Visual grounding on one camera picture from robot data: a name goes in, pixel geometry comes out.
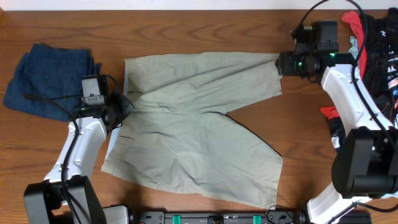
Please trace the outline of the khaki shorts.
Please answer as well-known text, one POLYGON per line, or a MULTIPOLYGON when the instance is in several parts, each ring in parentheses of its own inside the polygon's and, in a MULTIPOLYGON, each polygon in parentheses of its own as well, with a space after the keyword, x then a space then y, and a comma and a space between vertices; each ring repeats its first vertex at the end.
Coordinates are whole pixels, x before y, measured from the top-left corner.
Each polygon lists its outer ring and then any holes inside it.
POLYGON ((134 108, 102 171, 178 194, 275 204, 281 155, 228 113, 280 95, 276 59, 247 52, 126 59, 134 108))

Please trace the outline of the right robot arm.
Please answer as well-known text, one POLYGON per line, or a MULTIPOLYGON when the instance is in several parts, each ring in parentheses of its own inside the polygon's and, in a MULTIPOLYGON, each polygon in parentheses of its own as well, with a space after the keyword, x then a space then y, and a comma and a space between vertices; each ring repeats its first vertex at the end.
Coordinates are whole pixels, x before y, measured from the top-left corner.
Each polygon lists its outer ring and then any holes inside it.
POLYGON ((295 223, 362 223, 357 207, 382 213, 397 210, 368 203, 397 192, 397 129, 384 117, 363 85, 349 53, 298 55, 281 52, 282 76, 315 77, 332 99, 346 139, 331 169, 331 184, 295 215, 295 223))

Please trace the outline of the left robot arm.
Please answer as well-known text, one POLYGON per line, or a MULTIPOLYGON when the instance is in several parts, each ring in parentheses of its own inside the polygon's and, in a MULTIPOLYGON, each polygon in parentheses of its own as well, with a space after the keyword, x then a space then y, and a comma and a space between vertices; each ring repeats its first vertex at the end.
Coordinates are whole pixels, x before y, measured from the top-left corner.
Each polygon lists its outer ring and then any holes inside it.
POLYGON ((108 134, 132 109, 118 92, 83 98, 83 107, 68 116, 68 137, 55 165, 43 181, 25 189, 29 223, 131 223, 127 206, 102 207, 91 177, 108 134))

